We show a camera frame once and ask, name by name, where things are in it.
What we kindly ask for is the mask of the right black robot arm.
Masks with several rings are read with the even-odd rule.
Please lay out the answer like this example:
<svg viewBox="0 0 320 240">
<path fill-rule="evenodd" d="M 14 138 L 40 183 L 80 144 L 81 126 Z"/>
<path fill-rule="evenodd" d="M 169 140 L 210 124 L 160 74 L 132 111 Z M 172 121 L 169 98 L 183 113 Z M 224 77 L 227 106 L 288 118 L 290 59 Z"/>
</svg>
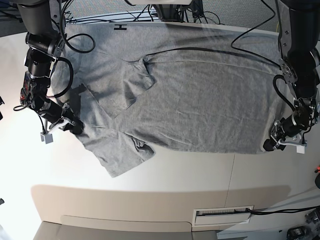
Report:
<svg viewBox="0 0 320 240">
<path fill-rule="evenodd" d="M 74 80 L 72 63 L 60 54 L 64 47 L 78 54 L 88 54 L 96 45 L 93 44 L 88 50 L 81 50 L 70 43 L 73 37 L 68 37 L 65 32 L 65 13 L 72 3 L 70 0 L 59 0 L 57 3 L 51 0 L 16 0 L 14 3 L 27 29 L 25 43 L 29 49 L 24 62 L 27 71 L 20 91 L 20 104 L 13 110 L 34 111 L 40 118 L 42 134 L 45 136 L 54 129 L 80 135 L 84 129 L 82 121 L 68 104 L 61 106 L 53 101 L 65 95 L 71 89 Z M 48 96 L 51 76 L 59 62 L 68 65 L 69 82 L 64 90 Z"/>
</svg>

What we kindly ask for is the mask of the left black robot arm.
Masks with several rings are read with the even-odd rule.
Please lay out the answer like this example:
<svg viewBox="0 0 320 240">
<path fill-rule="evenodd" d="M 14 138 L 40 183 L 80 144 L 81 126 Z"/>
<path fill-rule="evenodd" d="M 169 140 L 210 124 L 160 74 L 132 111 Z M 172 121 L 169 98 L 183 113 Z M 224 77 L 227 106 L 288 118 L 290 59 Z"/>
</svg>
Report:
<svg viewBox="0 0 320 240">
<path fill-rule="evenodd" d="M 277 95 L 291 108 L 287 118 L 275 120 L 263 148 L 267 152 L 295 146 L 304 153 L 305 134 L 320 117 L 320 53 L 316 48 L 320 36 L 320 2 L 318 0 L 277 0 L 273 16 L 278 18 L 277 67 L 281 74 L 273 78 Z"/>
</svg>

